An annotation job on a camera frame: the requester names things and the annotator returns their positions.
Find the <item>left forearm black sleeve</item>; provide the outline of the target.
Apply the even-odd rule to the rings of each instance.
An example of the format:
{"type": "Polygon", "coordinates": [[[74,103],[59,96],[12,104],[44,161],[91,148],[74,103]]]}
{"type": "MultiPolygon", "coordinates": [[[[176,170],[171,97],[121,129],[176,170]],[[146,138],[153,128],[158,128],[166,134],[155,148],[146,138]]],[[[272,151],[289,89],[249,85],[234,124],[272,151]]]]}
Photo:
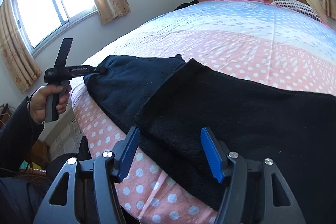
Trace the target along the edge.
{"type": "Polygon", "coordinates": [[[14,176],[45,127],[31,118],[28,102],[25,98],[1,129],[1,177],[14,176]]]}

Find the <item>person left hand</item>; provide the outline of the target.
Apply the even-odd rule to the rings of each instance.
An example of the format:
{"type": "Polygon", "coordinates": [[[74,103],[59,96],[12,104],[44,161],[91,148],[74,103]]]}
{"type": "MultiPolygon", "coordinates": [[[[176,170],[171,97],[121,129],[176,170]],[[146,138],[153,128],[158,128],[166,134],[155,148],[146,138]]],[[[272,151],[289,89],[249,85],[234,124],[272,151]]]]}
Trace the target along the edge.
{"type": "MultiPolygon", "coordinates": [[[[70,98],[71,86],[68,85],[65,93],[59,98],[59,103],[56,106],[58,114],[63,114],[66,111],[68,100],[70,98]]],[[[59,94],[63,91],[62,86],[47,85],[41,86],[31,97],[29,105],[30,116],[37,124],[42,124],[45,121],[46,100],[52,94],[59,94]]]]}

